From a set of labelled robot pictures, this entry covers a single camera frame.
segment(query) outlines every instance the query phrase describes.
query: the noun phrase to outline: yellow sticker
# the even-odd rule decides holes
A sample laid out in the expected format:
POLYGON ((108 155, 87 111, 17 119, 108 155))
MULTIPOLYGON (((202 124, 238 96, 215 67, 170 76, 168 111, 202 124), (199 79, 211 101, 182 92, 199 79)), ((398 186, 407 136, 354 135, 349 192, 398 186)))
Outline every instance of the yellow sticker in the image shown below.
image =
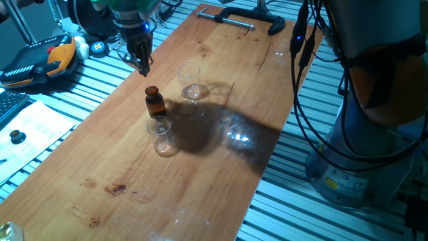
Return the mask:
POLYGON ((328 186, 331 187, 332 189, 336 190, 337 189, 337 181, 334 181, 333 179, 326 177, 324 178, 324 183, 328 186))

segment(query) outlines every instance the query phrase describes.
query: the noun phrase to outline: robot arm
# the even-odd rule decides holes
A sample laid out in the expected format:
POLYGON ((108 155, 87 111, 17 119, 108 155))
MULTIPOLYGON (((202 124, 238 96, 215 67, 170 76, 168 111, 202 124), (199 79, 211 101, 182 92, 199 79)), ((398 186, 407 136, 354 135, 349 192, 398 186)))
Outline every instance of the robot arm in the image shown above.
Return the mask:
POLYGON ((153 34, 148 22, 161 0, 91 0, 91 2, 99 12, 107 8, 112 12, 114 24, 118 26, 128 50, 120 57, 146 77, 153 63, 150 56, 153 34))

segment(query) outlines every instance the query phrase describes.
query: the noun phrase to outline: white paper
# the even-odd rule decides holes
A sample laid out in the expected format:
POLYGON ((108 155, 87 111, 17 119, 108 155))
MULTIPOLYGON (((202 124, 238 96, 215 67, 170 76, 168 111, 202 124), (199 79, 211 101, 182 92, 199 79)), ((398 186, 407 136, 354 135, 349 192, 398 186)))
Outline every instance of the white paper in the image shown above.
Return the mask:
POLYGON ((0 132, 0 183, 27 165, 60 137, 65 135, 73 123, 37 101, 23 109, 0 132), (9 136, 18 130, 27 136, 24 142, 14 145, 9 136))

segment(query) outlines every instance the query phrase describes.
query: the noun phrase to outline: white label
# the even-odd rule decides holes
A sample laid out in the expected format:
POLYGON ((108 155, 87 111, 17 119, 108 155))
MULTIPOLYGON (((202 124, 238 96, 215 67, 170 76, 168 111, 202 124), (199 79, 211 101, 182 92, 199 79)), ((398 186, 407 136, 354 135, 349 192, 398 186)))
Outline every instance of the white label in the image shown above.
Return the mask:
POLYGON ((354 177, 335 167, 329 167, 322 181, 340 193, 360 197, 366 189, 368 179, 354 177))

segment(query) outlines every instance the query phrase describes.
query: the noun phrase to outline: orange device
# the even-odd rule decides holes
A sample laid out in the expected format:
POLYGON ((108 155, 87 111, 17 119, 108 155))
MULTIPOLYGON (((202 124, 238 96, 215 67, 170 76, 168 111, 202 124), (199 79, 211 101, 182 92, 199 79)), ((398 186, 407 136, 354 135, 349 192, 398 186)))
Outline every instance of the orange device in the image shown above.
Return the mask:
POLYGON ((76 43, 69 35, 59 35, 23 48, 0 71, 0 84, 6 89, 44 83, 69 74, 77 64, 76 43))

